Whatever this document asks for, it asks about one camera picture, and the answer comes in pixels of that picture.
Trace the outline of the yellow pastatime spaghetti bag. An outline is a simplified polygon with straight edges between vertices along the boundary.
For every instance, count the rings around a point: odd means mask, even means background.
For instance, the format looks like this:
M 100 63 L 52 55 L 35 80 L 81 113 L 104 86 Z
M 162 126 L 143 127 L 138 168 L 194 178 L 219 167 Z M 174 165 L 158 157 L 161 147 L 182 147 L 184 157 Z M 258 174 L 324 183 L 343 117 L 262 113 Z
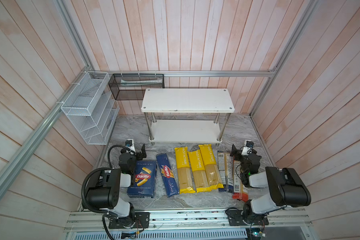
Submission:
M 188 156 L 197 193 L 210 192 L 211 188 L 207 179 L 201 151 L 188 152 Z
M 209 186 L 212 190 L 222 189 L 223 183 L 211 144 L 199 145 Z
M 175 148 L 175 157 L 177 164 L 177 173 L 179 180 L 180 194 L 194 194 L 196 191 L 193 187 L 193 180 L 191 176 L 191 166 L 188 157 L 187 147 Z

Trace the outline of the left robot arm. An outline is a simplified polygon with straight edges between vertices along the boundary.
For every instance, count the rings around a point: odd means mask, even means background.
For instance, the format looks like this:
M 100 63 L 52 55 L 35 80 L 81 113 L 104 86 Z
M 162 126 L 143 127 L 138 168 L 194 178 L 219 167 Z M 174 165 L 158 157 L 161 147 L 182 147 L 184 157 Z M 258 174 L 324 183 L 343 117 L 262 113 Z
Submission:
M 107 152 L 108 167 L 91 171 L 81 187 L 82 206 L 93 213 L 102 214 L 105 230 L 106 219 L 123 228 L 136 226 L 133 204 L 120 197 L 120 189 L 135 184 L 137 163 L 147 157 L 146 146 L 136 152 L 132 145 L 113 145 Z

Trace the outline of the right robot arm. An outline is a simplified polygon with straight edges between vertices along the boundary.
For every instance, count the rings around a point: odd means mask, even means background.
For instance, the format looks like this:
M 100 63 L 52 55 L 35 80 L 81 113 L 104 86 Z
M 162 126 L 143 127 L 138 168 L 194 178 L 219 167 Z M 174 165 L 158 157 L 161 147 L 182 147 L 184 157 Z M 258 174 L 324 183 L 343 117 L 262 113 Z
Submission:
M 247 225 L 262 223 L 266 216 L 285 207 L 305 207 L 311 204 L 311 194 L 293 168 L 265 167 L 259 172 L 262 157 L 247 141 L 237 149 L 232 145 L 234 188 L 245 197 L 242 211 Z

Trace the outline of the white two-tier shelf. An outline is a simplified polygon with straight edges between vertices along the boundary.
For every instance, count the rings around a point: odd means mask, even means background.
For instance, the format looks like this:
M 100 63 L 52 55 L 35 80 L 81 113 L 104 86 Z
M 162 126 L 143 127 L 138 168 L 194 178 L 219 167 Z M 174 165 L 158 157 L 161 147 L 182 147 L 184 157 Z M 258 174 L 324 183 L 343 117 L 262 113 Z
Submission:
M 234 113 L 227 89 L 146 89 L 141 107 L 152 143 L 220 144 Z M 156 113 L 214 114 L 214 120 L 161 120 Z

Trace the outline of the blue-end spaghetti bag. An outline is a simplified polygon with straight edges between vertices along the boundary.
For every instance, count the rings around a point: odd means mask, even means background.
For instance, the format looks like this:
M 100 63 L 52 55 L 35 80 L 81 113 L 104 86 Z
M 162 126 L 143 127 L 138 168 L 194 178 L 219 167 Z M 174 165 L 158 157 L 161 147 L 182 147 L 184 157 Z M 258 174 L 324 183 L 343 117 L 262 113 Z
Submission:
M 233 159 L 230 153 L 218 151 L 218 169 L 223 188 L 219 192 L 234 193 Z

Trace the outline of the red-end spaghetti bag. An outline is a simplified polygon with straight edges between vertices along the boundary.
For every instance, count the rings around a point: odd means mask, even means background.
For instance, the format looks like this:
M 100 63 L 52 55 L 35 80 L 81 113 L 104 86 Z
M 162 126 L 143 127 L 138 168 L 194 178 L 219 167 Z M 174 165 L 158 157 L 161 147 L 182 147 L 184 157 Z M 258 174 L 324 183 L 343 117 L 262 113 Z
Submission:
M 239 161 L 234 161 L 233 166 L 233 177 L 234 177 L 234 193 L 233 199 L 240 201 L 248 201 L 248 189 L 242 183 L 241 173 L 241 163 Z

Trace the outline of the blue Barilla rigatoni box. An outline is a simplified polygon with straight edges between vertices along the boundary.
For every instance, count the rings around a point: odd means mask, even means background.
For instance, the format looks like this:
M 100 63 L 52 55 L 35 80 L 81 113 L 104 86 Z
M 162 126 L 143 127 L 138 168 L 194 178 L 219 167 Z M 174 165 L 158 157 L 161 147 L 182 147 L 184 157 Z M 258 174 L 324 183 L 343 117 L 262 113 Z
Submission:
M 138 161 L 132 185 L 127 190 L 130 198 L 153 198 L 157 175 L 156 161 Z

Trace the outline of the blue Barilla spaghetti box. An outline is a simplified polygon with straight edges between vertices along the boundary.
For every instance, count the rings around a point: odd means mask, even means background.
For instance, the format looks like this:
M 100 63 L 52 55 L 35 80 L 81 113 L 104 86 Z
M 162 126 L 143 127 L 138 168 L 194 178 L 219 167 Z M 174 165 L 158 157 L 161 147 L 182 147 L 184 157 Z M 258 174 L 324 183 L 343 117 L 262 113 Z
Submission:
M 176 183 L 174 172 L 171 168 L 168 155 L 166 153 L 157 155 L 157 164 L 161 172 L 167 197 L 178 195 L 180 193 L 180 190 Z

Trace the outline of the black mesh basket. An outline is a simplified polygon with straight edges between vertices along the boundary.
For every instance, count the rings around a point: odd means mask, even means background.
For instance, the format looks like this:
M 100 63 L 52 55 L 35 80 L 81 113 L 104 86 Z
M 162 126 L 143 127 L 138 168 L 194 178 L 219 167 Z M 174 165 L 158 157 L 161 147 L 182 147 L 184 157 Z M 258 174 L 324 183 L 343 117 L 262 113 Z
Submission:
M 108 86 L 117 101 L 142 101 L 146 89 L 165 87 L 162 74 L 112 74 Z

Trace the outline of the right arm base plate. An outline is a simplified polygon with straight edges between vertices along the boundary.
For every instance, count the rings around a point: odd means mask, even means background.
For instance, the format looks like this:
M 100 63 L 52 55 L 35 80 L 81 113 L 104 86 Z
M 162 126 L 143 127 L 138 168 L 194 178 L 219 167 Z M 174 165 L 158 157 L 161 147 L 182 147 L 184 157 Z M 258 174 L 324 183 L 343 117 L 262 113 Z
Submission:
M 267 215 L 257 215 L 237 208 L 225 210 L 230 226 L 267 226 L 269 221 Z

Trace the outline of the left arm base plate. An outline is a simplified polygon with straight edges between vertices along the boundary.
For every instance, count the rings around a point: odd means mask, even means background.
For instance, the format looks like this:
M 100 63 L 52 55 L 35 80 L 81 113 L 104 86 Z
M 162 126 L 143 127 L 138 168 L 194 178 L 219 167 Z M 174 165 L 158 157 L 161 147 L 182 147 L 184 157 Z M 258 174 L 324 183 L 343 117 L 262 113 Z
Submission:
M 118 218 L 116 220 L 110 220 L 109 228 L 111 230 L 131 230 L 139 229 L 144 230 L 149 227 L 150 213 L 149 212 L 136 212 L 134 215 L 130 215 L 125 218 Z

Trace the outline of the aluminium front rail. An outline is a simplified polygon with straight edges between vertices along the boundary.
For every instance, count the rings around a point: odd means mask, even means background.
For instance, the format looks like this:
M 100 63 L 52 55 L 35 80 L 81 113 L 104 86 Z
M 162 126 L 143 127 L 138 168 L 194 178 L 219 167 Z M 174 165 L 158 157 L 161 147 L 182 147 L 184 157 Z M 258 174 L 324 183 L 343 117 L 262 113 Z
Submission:
M 285 208 L 270 213 L 264 220 L 253 224 L 234 221 L 230 225 L 230 217 L 225 208 L 207 209 L 171 209 L 142 210 L 148 217 L 137 220 L 140 230 L 195 230 L 195 229 L 229 229 L 234 227 L 311 227 L 311 221 L 304 208 Z M 89 211 L 72 212 L 64 227 L 64 232 L 98 232 L 103 231 L 102 215 Z

